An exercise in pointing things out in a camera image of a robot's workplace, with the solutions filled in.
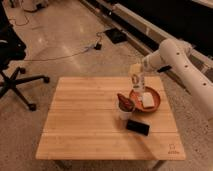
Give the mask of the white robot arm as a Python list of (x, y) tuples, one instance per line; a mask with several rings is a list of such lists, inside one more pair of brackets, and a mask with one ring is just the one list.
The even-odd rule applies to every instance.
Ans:
[(170, 66), (201, 108), (208, 115), (213, 115), (213, 82), (190, 61), (191, 53), (190, 43), (167, 38), (156, 51), (145, 56), (140, 63), (131, 65), (130, 73), (160, 70)]

